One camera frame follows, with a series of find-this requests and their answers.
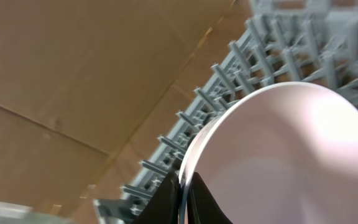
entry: gray object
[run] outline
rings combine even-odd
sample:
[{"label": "gray object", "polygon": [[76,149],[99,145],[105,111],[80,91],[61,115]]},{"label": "gray object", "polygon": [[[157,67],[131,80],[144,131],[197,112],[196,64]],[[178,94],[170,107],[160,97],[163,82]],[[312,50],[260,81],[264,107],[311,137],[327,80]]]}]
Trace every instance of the gray object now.
[{"label": "gray object", "polygon": [[[158,138],[161,144],[142,163],[144,168],[131,183],[132,191],[124,187],[123,200],[142,198],[140,204],[125,205],[135,211],[133,215],[147,205],[165,172],[179,168],[190,139],[237,102],[234,95],[238,91],[247,95],[258,83],[271,85],[283,76],[291,81],[322,80],[358,108],[358,6],[344,9],[331,1],[309,0],[304,9],[289,10],[278,8],[280,2],[250,2],[255,16],[247,20],[246,32],[229,44],[231,52],[224,61],[212,66],[214,74],[195,90],[198,96],[188,109],[177,114],[180,119],[172,130]],[[314,67],[309,75],[306,67]],[[255,75],[259,71],[263,77]],[[145,191],[148,193],[142,195],[147,197],[139,194]]]}]

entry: dish rack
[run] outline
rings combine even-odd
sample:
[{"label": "dish rack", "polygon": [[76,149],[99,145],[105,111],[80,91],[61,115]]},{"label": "dish rack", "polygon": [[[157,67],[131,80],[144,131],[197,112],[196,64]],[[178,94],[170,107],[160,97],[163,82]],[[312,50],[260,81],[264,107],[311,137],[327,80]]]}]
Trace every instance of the dish rack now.
[{"label": "dish rack", "polygon": [[94,201],[100,224],[130,223],[171,170],[178,170],[198,131],[242,97],[276,82],[324,85],[358,109],[358,1],[253,0],[247,30],[229,43],[230,53],[211,68],[213,74],[160,145],[141,162],[119,200]]}]

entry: brown floor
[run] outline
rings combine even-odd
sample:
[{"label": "brown floor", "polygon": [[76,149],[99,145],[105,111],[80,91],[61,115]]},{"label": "brown floor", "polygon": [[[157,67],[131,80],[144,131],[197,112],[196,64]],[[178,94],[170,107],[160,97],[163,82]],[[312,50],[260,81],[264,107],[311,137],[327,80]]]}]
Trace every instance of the brown floor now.
[{"label": "brown floor", "polygon": [[210,66],[222,62],[229,53],[228,43],[245,31],[244,22],[250,17],[248,2],[237,0],[230,11],[210,28],[200,47],[167,90],[153,112],[136,131],[97,186],[84,193],[83,203],[73,219],[78,224],[97,224],[92,206],[94,198],[116,199],[120,186],[131,182],[140,171],[139,161],[147,159],[158,146],[157,136],[169,132],[178,118],[175,113],[185,110],[193,100],[193,90],[203,86],[211,77]]}]

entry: pink plate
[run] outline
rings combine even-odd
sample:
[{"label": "pink plate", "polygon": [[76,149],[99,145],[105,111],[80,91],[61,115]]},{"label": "pink plate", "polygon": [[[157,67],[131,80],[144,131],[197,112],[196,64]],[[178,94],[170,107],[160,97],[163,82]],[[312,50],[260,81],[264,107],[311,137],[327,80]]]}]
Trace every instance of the pink plate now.
[{"label": "pink plate", "polygon": [[183,198],[194,171],[233,223],[358,224],[358,110],[310,83],[265,87],[193,140]]}]

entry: black object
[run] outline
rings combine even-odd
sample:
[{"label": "black object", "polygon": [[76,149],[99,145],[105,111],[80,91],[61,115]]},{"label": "black object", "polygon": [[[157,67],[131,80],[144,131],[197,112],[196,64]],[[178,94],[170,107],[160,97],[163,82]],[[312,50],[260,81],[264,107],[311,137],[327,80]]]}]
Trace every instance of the black object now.
[{"label": "black object", "polygon": [[[174,172],[169,172],[132,224],[177,224],[181,199],[178,176]],[[231,224],[197,172],[191,180],[187,210],[189,224]]]}]

